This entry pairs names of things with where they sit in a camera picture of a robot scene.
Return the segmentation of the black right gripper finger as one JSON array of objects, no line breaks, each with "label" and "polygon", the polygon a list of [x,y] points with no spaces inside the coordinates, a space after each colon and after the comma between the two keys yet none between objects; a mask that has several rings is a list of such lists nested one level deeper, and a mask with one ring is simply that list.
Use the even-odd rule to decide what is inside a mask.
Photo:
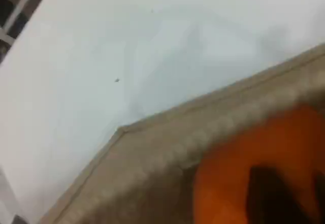
[{"label": "black right gripper finger", "polygon": [[250,168],[246,196],[248,223],[313,223],[273,168]]},{"label": "black right gripper finger", "polygon": [[324,224],[324,174],[317,172],[314,176],[315,195],[320,212],[320,223]]}]

